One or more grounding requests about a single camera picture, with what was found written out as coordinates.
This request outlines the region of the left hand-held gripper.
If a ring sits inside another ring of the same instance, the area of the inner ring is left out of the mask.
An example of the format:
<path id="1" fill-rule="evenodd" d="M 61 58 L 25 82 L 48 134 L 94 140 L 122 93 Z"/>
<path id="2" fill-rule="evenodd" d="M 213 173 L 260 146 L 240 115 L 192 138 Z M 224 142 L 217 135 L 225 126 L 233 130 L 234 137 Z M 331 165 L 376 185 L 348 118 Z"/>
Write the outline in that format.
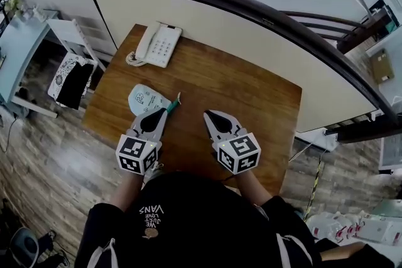
<path id="1" fill-rule="evenodd" d="M 116 148 L 116 159 L 121 169 L 134 174 L 145 174 L 159 158 L 161 137 L 168 112 L 155 108 L 138 115 L 126 134 L 122 134 Z"/>

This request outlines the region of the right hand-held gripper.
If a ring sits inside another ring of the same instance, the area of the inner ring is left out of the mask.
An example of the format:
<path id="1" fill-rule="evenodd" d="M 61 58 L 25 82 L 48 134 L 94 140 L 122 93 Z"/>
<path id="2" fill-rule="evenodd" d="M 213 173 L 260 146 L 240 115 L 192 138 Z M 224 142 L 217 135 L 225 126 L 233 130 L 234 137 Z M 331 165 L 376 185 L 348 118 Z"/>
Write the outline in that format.
<path id="1" fill-rule="evenodd" d="M 253 133 L 232 115 L 218 110 L 204 112 L 214 158 L 231 173 L 243 173 L 259 163 L 261 148 Z"/>

